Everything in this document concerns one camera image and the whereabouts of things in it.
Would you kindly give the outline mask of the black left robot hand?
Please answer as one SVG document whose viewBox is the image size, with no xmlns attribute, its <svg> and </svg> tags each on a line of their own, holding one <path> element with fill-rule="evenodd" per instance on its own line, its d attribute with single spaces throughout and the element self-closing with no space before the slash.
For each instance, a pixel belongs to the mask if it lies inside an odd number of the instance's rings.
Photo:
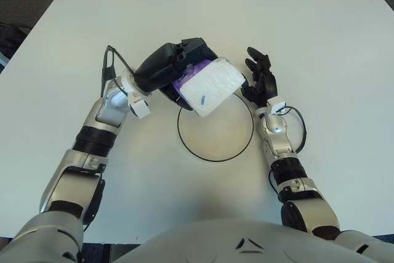
<svg viewBox="0 0 394 263">
<path fill-rule="evenodd" d="M 135 71 L 134 81 L 142 91 L 153 92 L 158 89 L 178 106 L 192 111 L 172 83 L 183 76 L 187 66 L 216 58 L 216 53 L 207 46 L 203 38 L 183 39 L 178 44 L 167 42 L 139 66 Z"/>
</svg>

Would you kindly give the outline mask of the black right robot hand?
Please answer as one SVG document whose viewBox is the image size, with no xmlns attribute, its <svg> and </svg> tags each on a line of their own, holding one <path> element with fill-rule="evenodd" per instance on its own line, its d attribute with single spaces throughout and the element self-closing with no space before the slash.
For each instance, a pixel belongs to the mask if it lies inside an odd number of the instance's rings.
<svg viewBox="0 0 394 263">
<path fill-rule="evenodd" d="M 252 86 L 245 79 L 241 86 L 241 93 L 248 101 L 255 103 L 258 107 L 266 107 L 267 100 L 278 95 L 276 79 L 270 71 L 270 59 L 268 55 L 253 47 L 248 47 L 247 53 L 251 59 L 246 58 L 245 64 L 252 72 L 255 85 Z"/>
</svg>

